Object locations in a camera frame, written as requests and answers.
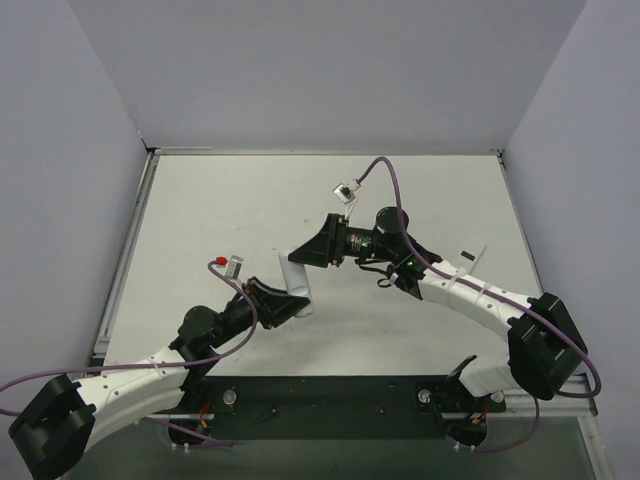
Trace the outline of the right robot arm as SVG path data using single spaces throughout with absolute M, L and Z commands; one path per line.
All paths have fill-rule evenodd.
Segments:
M 320 231 L 287 254 L 296 264 L 327 268 L 351 257 L 385 264 L 385 277 L 402 292 L 478 323 L 503 340 L 504 351 L 471 355 L 455 377 L 476 397 L 522 389 L 540 400 L 561 394 L 588 350 L 566 306 L 557 296 L 509 292 L 483 282 L 424 249 L 406 228 L 408 215 L 381 209 L 370 229 L 350 226 L 343 214 L 328 214 Z

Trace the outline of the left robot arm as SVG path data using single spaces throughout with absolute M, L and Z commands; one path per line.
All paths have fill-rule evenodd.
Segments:
M 217 348 L 258 326 L 273 329 L 312 313 L 307 275 L 288 275 L 285 285 L 280 290 L 251 277 L 222 312 L 189 309 L 177 337 L 144 360 L 79 380 L 65 373 L 50 379 L 8 429 L 31 476 L 59 478 L 96 443 L 148 415 L 199 408 L 200 380 L 222 357 Z

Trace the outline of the white remote control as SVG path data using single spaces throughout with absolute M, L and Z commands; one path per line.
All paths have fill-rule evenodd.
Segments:
M 309 278 L 306 267 L 289 259 L 291 249 L 284 249 L 278 253 L 282 276 L 286 291 L 289 295 L 301 297 L 309 301 L 301 311 L 295 314 L 296 318 L 305 318 L 315 312 Z

